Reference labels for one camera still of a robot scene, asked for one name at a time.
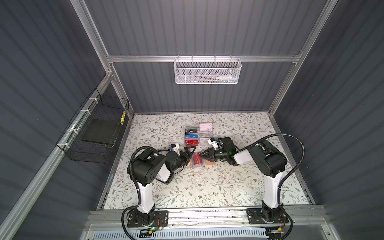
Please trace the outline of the clear acrylic card display stand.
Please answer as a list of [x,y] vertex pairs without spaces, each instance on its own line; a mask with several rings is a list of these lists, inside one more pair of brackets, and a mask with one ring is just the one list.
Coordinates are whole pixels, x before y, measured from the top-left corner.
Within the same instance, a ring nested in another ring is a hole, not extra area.
[[185,139],[185,128],[197,128],[198,129],[198,136],[199,136],[199,138],[212,138],[213,137],[213,132],[212,133],[201,133],[201,132],[199,132],[199,124],[197,124],[197,125],[184,126],[184,139]]

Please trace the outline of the pink leather card wallet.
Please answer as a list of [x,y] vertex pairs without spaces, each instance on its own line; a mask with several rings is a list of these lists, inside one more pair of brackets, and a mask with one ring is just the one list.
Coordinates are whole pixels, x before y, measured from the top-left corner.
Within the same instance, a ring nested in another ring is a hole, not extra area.
[[199,153],[200,152],[193,154],[190,161],[191,168],[214,166],[216,164],[215,162],[210,162],[208,160],[203,159],[202,157],[200,157]]

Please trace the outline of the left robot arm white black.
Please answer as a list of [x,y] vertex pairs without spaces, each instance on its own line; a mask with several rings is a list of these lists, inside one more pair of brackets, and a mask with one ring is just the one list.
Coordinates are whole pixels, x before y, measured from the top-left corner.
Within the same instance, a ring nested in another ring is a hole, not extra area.
[[138,192],[139,213],[149,215],[155,207],[152,183],[157,180],[170,184],[178,170],[188,165],[195,151],[195,146],[180,149],[178,144],[172,144],[166,150],[143,146],[134,151],[127,173]]

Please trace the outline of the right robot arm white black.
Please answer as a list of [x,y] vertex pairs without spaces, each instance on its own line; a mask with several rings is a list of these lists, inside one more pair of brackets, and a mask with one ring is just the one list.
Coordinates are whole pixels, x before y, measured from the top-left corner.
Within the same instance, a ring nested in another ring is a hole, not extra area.
[[209,162],[224,161],[232,166],[241,166],[254,162],[264,175],[265,194],[262,200],[261,217],[264,222],[271,224],[282,220],[283,205],[279,202],[279,183],[283,178],[287,158],[267,140],[258,141],[244,149],[238,148],[229,137],[208,140],[212,146],[199,153],[199,156]]

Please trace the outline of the white VIP diamond card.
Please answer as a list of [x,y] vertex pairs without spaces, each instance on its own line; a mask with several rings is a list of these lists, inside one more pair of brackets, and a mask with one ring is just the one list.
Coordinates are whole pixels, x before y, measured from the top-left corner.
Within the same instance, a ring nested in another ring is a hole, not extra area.
[[211,138],[199,138],[199,145],[200,146],[210,146],[211,145]]

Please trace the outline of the blue VIP card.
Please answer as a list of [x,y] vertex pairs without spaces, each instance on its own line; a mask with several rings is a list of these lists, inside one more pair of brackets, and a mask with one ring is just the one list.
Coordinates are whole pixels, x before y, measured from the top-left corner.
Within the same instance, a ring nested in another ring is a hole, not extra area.
[[198,134],[185,134],[185,139],[198,139]]

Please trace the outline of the black VIP card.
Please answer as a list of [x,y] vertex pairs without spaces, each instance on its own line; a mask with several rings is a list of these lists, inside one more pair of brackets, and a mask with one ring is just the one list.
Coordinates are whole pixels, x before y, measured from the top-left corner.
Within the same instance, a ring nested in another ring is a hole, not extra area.
[[185,128],[185,134],[186,135],[198,134],[198,129],[197,128]]

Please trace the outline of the pink VIP card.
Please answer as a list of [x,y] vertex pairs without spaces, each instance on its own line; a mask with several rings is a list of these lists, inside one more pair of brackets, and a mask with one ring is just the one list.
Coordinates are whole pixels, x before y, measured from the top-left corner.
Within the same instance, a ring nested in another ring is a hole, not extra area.
[[200,123],[199,124],[199,132],[212,133],[213,132],[213,124],[212,123]]

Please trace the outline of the yellow tag on basket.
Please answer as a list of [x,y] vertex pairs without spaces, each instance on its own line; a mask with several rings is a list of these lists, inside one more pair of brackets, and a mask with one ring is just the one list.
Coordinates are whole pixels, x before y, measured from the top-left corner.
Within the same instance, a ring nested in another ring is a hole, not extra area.
[[126,110],[124,110],[123,113],[122,113],[121,120],[120,120],[120,124],[121,124],[121,125],[124,124],[125,117],[126,117]]

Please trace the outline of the pens in white basket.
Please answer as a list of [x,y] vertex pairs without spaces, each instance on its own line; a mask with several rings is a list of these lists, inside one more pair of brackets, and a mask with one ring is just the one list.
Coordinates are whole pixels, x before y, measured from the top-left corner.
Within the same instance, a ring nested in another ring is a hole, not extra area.
[[238,76],[236,75],[222,75],[222,76],[195,76],[196,78],[205,79],[211,82],[223,82],[223,83],[237,83]]

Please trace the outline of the black pad in basket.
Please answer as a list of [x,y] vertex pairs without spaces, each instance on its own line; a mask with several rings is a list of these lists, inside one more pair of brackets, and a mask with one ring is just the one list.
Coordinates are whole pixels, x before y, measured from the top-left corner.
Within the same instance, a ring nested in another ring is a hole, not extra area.
[[82,136],[82,141],[109,144],[115,135],[117,127],[117,122],[94,119]]

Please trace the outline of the white vented panel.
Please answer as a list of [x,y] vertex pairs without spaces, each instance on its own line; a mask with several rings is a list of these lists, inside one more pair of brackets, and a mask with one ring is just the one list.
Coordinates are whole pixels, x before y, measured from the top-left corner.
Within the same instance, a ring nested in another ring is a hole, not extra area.
[[268,240],[266,230],[262,228],[200,228],[200,229],[165,229],[151,235],[141,235],[139,230],[129,231],[135,240]]

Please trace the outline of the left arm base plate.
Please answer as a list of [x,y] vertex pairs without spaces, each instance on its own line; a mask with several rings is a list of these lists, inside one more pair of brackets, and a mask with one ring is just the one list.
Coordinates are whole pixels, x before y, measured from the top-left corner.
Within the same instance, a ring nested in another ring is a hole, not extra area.
[[132,210],[127,215],[126,226],[128,228],[139,227],[167,227],[169,220],[169,211],[150,211],[148,214],[141,213],[138,210]]

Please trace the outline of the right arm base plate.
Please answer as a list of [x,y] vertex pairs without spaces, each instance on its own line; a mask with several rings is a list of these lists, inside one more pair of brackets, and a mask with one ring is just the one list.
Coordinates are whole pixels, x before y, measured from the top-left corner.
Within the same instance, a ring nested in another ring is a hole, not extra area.
[[268,209],[249,208],[246,209],[247,217],[250,224],[287,224],[290,222],[287,215],[281,208]]

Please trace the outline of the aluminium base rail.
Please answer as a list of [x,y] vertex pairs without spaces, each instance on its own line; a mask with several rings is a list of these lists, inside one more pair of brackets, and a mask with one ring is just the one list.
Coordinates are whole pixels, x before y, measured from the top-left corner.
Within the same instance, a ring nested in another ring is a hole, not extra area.
[[[272,227],[263,220],[250,224],[249,207],[214,207],[167,209],[169,212],[166,229],[220,228],[220,227]],[[288,205],[286,212],[294,226],[323,225],[330,221],[322,205]],[[91,211],[85,223],[85,230],[121,230],[122,210]]]

